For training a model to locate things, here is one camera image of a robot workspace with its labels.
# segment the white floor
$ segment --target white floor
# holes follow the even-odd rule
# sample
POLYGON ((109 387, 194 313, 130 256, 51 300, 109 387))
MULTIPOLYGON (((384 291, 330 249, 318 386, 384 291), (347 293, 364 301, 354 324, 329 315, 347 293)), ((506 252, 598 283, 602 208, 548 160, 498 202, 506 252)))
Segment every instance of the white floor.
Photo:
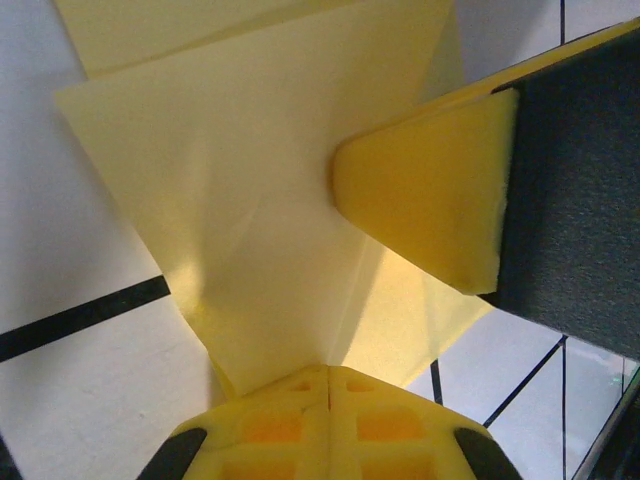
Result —
MULTIPOLYGON (((469 80, 560 43, 560 0, 457 4, 469 80)), ((640 0, 566 0, 566 41, 638 15, 640 0)), ((52 104, 82 78, 49 0, 0 0, 0 334, 159 274, 52 104)), ((444 405, 484 422, 560 338, 490 314, 439 359, 444 405)), ((525 480, 563 478, 562 355, 490 426, 525 480)), ((637 365, 575 339, 565 359, 570 478, 637 365)), ((133 479, 220 401, 207 365, 156 301, 0 363, 0 435, 25 480, 133 479)), ((430 373, 411 389, 433 398, 430 373)))

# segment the white tile floor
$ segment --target white tile floor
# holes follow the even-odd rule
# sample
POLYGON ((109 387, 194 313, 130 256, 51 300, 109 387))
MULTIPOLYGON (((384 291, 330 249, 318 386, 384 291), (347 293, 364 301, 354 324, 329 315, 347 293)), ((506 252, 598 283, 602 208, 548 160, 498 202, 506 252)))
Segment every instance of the white tile floor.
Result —
MULTIPOLYGON (((560 42, 560 0, 457 7, 468 80, 560 42)), ((640 1, 566 0, 565 14, 569 41, 640 15, 640 1)), ((82 74, 49 0, 0 0, 0 65, 2 333, 159 272, 53 108, 51 93, 82 74)), ((485 421, 559 338, 499 313, 481 320, 439 360, 444 404, 485 421)), ((636 368, 567 341, 567 478, 636 368)), ((132 479, 179 421, 219 400, 210 378, 159 300, 3 362, 0 433, 25 480, 132 479)), ((433 398, 430 372, 410 389, 433 398)), ((525 480, 562 478, 561 411, 558 349, 490 426, 525 480)))

